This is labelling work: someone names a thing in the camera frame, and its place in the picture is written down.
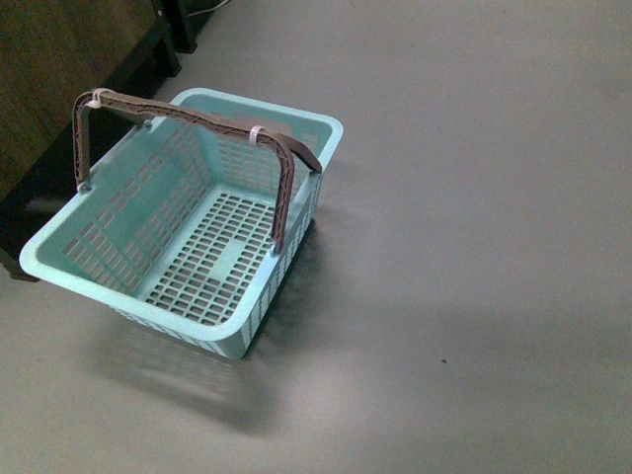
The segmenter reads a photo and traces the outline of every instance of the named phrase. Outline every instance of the wooden furniture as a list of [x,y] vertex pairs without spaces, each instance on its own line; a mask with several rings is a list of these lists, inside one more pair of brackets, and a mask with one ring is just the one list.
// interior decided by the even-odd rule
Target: wooden furniture
[[99,86],[125,90],[152,53],[161,73],[178,74],[157,0],[0,2],[0,263],[12,277],[28,278],[17,265],[22,246],[51,203],[72,196],[74,99]]

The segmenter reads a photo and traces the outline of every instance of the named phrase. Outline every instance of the plastic basket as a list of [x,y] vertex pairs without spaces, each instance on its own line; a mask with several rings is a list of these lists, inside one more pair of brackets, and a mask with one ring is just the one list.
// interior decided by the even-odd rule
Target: plastic basket
[[[153,119],[90,168],[98,107]],[[171,104],[97,89],[77,99],[73,131],[78,194],[27,243],[24,270],[243,356],[312,219],[341,124],[206,89]]]

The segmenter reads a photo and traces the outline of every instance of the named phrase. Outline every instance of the handle strap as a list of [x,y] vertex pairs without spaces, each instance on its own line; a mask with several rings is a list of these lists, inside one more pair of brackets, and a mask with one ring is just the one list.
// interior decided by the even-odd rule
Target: handle strap
[[[187,109],[173,104],[140,99],[119,94],[109,89],[95,89],[79,96],[75,101],[72,114],[74,141],[74,164],[77,191],[88,192],[90,186],[90,133],[88,117],[92,109],[105,108],[125,116],[141,118],[166,117],[186,123],[197,124],[219,135],[251,140],[251,131],[256,124],[246,124],[227,118]],[[278,158],[280,175],[276,192],[275,218],[272,238],[275,253],[280,252],[285,234],[285,223],[291,200],[292,180],[294,178],[294,153],[310,170],[321,173],[322,166],[314,154],[300,141],[265,128],[257,128],[254,142],[271,148]]]

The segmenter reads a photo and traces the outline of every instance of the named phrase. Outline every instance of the cabinet leg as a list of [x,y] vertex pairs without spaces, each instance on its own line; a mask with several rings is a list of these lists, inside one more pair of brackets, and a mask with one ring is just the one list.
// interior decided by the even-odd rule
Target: cabinet leg
[[158,41],[154,46],[154,56],[160,72],[165,76],[176,77],[182,69],[170,39],[162,38]]
[[186,0],[163,0],[163,6],[171,26],[176,51],[194,52],[198,44],[189,20]]
[[9,277],[12,279],[21,279],[22,281],[40,281],[39,278],[35,278],[34,276],[30,276],[27,274],[22,268],[20,264],[15,261],[7,252],[0,248],[0,264],[7,269],[9,272]]

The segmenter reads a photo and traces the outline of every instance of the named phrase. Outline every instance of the gray floor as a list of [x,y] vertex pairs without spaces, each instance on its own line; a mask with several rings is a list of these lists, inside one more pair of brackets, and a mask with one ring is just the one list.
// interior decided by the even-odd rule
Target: gray floor
[[158,98],[340,119],[317,225],[237,362],[0,272],[0,472],[630,472],[631,5],[228,4]]

